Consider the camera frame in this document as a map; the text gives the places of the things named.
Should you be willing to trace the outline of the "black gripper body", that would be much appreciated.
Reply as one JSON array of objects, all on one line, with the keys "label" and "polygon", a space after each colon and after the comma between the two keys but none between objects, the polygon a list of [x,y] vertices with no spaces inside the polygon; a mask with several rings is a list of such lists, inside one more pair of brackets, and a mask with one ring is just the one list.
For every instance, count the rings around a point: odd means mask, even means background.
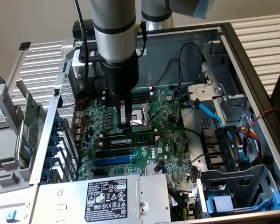
[{"label": "black gripper body", "polygon": [[119,63],[101,62],[106,88],[119,100],[129,101],[131,90],[139,80],[138,56],[132,55]]}]

